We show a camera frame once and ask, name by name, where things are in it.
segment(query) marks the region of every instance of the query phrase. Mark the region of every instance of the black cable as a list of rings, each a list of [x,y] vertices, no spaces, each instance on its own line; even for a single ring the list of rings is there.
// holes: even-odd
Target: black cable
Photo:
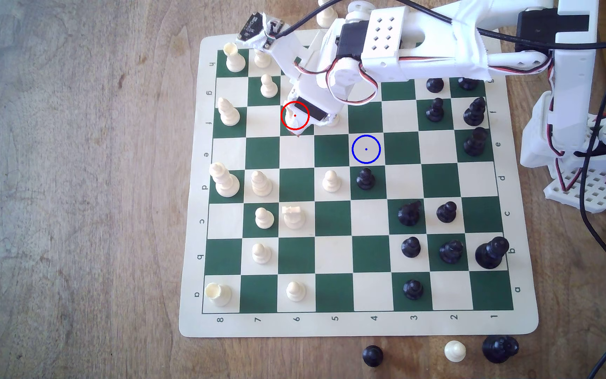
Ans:
[[[595,229],[591,225],[591,222],[588,221],[588,215],[586,214],[586,207],[585,207],[585,203],[584,203],[585,189],[586,189],[586,174],[588,173],[588,164],[591,161],[591,153],[593,151],[593,145],[595,144],[595,139],[597,138],[598,134],[600,133],[600,123],[602,122],[602,115],[605,112],[605,106],[606,106],[606,90],[605,90],[605,94],[602,96],[602,102],[600,103],[600,109],[598,110],[597,118],[595,119],[595,125],[593,127],[591,141],[588,143],[588,149],[586,149],[586,156],[584,158],[584,165],[581,168],[582,173],[581,173],[581,185],[579,187],[579,211],[581,212],[581,219],[584,221],[586,228],[588,229],[589,232],[591,232],[591,235],[593,236],[593,238],[595,238],[595,241],[602,247],[602,249],[606,253],[606,244],[602,240],[602,238],[600,238],[600,235],[598,235],[598,233],[595,231]],[[602,355],[600,360],[598,360],[597,364],[595,364],[593,370],[591,370],[591,373],[588,375],[588,379],[593,379],[595,377],[595,374],[597,374],[597,372],[600,370],[600,367],[602,367],[602,365],[605,364],[605,362],[606,362],[606,351],[605,351],[605,354]]]

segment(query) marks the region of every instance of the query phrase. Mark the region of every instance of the black chess piece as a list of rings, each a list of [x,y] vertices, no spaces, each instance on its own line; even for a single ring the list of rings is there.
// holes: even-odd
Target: black chess piece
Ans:
[[[371,173],[370,168],[362,168],[359,171],[359,176],[357,176],[357,185],[362,190],[369,190],[376,185],[376,177]]]
[[[518,354],[518,341],[510,336],[487,336],[482,345],[483,355],[494,364],[503,364]]]
[[[425,115],[431,122],[439,122],[443,119],[443,99],[437,97],[432,100],[432,105],[426,110]]]
[[[477,97],[465,111],[463,118],[469,126],[481,125],[485,118],[485,99]]]
[[[438,256],[440,256],[441,260],[445,263],[455,264],[462,258],[463,250],[464,246],[462,245],[462,242],[453,239],[439,248]]]
[[[375,345],[367,346],[362,351],[364,363],[371,367],[378,367],[383,363],[383,350]]]
[[[504,237],[494,237],[487,244],[476,249],[476,262],[479,266],[492,270],[501,263],[501,259],[509,251],[509,241]]]
[[[408,237],[401,243],[401,252],[409,258],[415,258],[420,254],[420,241],[417,237]]]
[[[447,202],[436,210],[436,217],[446,224],[455,220],[455,216],[457,216],[457,204],[454,202]]]
[[[427,83],[425,85],[427,86],[427,91],[429,91],[433,94],[437,94],[443,90],[443,79],[441,79],[441,78],[427,79]]]
[[[424,294],[425,288],[422,287],[422,283],[417,280],[409,280],[403,285],[403,295],[410,300],[417,300]]]
[[[485,141],[487,140],[487,130],[484,127],[478,126],[473,130],[469,138],[465,141],[463,148],[465,152],[472,156],[478,157],[485,150]]]
[[[417,221],[420,219],[420,201],[402,205],[399,208],[397,216],[399,217],[399,222],[407,227],[417,224]]]
[[[465,91],[476,90],[476,87],[478,87],[478,82],[479,81],[476,79],[467,79],[467,78],[459,78],[457,80],[457,83],[459,84],[460,88]]]

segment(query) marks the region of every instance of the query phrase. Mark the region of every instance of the captured chess piece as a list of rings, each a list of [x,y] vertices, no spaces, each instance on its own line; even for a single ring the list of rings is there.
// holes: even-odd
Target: captured chess piece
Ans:
[[[418,200],[415,203],[402,205],[397,214],[399,222],[407,227],[417,224],[417,221],[420,219],[420,204]]]
[[[501,236],[494,237],[487,244],[482,244],[476,249],[476,263],[479,266],[492,270],[501,263],[501,259],[509,251],[509,241]]]
[[[453,239],[447,244],[443,244],[438,250],[438,255],[445,263],[455,264],[462,258],[464,245],[456,239]]]
[[[443,99],[437,97],[432,100],[432,105],[426,110],[425,115],[431,122],[439,122],[443,119]]]
[[[371,173],[370,168],[362,168],[357,176],[357,185],[362,190],[366,191],[373,188],[376,185],[376,177]]]
[[[482,345],[483,355],[494,364],[503,364],[518,354],[518,341],[510,336],[488,336]]]
[[[481,125],[485,118],[485,99],[477,97],[465,111],[463,118],[469,126]]]
[[[401,243],[401,252],[409,258],[415,258],[420,254],[420,241],[417,237],[408,237]]]
[[[427,79],[427,83],[425,83],[427,87],[427,91],[437,94],[443,90],[443,79],[441,78],[432,78]]]
[[[483,154],[485,150],[485,141],[487,140],[487,130],[484,127],[479,126],[473,130],[469,138],[465,141],[463,148],[465,152],[472,156],[478,157]]]
[[[457,215],[457,205],[454,202],[447,202],[442,206],[439,206],[436,210],[436,217],[441,222],[450,223],[455,220]]]

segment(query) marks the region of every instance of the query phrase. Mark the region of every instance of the green square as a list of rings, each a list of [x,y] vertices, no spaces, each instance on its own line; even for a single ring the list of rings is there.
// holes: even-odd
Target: green square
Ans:
[[[443,118],[439,122],[427,118],[427,109],[432,106],[432,100],[417,100],[417,129],[423,130],[452,130],[452,106],[450,99],[443,100]]]
[[[354,312],[352,274],[315,275],[315,311]]]
[[[485,97],[485,82],[481,80],[472,91],[463,90],[458,83],[459,78],[450,78],[450,97]]]
[[[217,185],[212,177],[209,177],[209,203],[210,204],[235,204],[244,202],[244,170],[231,170],[231,174],[235,175],[240,182],[238,193],[229,198],[224,198],[217,192]]]
[[[280,167],[280,137],[247,138],[246,150],[244,166],[248,170]]]
[[[475,311],[513,310],[509,271],[470,271]]]
[[[315,136],[315,167],[349,166],[347,134]]]
[[[277,313],[277,275],[242,275],[240,313]]]
[[[280,215],[280,205],[278,203],[245,203],[243,208],[242,238],[277,237],[278,218]],[[259,208],[265,208],[273,214],[275,221],[270,228],[262,229],[257,226],[256,212]]]
[[[404,204],[420,202],[420,219],[412,227],[399,222],[399,208]],[[425,207],[422,199],[389,199],[387,200],[387,217],[389,219],[390,234],[425,234]]]
[[[280,238],[277,264],[280,274],[314,274],[315,238]]]
[[[241,239],[208,239],[206,246],[205,275],[240,274],[242,265]]]
[[[417,132],[383,134],[385,165],[420,163],[420,142]]]
[[[500,198],[462,198],[467,233],[502,233]]]
[[[383,106],[380,101],[348,107],[350,133],[382,133]]]
[[[214,108],[213,138],[237,138],[247,135],[247,107],[236,108],[240,113],[240,121],[233,126],[226,126],[221,122],[219,108]]]
[[[282,168],[280,170],[280,202],[312,201],[315,201],[315,169]]]
[[[373,188],[361,189],[355,182],[355,178],[359,176],[359,171],[362,168],[369,168],[373,176],[376,177],[376,183]],[[385,185],[385,166],[358,166],[349,168],[349,178],[352,183],[348,183],[350,189],[349,194],[352,200],[366,199],[385,199],[387,198],[387,187]]]
[[[492,162],[494,160],[492,154],[492,139],[490,135],[490,129],[487,131],[487,140],[485,140],[485,148],[481,155],[472,157],[465,151],[465,141],[471,137],[473,129],[462,129],[455,131],[455,149],[457,150],[457,161],[458,162]]]
[[[389,272],[390,268],[388,236],[352,237],[353,272]]]
[[[460,197],[457,163],[422,165],[422,187],[426,198]]]
[[[410,300],[403,294],[403,285],[412,279],[419,281],[424,289],[422,297],[417,300]],[[432,282],[429,272],[392,272],[392,298],[396,312],[432,311]]]
[[[383,101],[390,100],[415,100],[416,81],[410,79],[408,82],[385,82],[381,84]]]
[[[352,235],[347,202],[315,203],[315,235]]]
[[[217,78],[237,78],[240,76],[247,76],[249,72],[249,49],[239,48],[238,54],[244,56],[244,68],[240,72],[231,72],[225,65],[225,54],[223,49],[217,51]]]
[[[462,258],[458,263],[445,263],[438,254],[439,249],[444,244],[449,243],[453,239],[462,242],[464,249],[462,250]],[[465,235],[461,234],[428,234],[427,249],[429,250],[430,271],[467,271],[469,262],[467,260],[467,240]]]

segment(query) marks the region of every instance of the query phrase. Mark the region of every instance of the blue circle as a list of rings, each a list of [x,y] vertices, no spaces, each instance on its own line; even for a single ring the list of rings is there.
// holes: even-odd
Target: blue circle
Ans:
[[[357,158],[357,156],[354,154],[354,145],[355,145],[355,144],[357,143],[357,141],[358,141],[360,138],[362,138],[362,137],[369,137],[369,138],[373,138],[373,140],[374,140],[374,141],[375,141],[375,142],[378,144],[378,155],[376,155],[376,157],[375,157],[373,160],[371,160],[370,162],[364,162],[363,160],[359,160],[359,159]],[[352,156],[354,157],[354,159],[356,159],[356,160],[357,160],[357,162],[359,162],[359,163],[364,163],[365,165],[368,165],[368,164],[370,164],[370,163],[375,162],[375,161],[378,159],[378,157],[381,155],[381,151],[383,151],[383,149],[381,148],[381,143],[380,143],[380,142],[378,142],[378,138],[375,138],[373,135],[370,135],[370,134],[362,134],[362,135],[360,135],[359,137],[357,137],[357,139],[356,139],[356,140],[354,140],[354,142],[352,142]]]

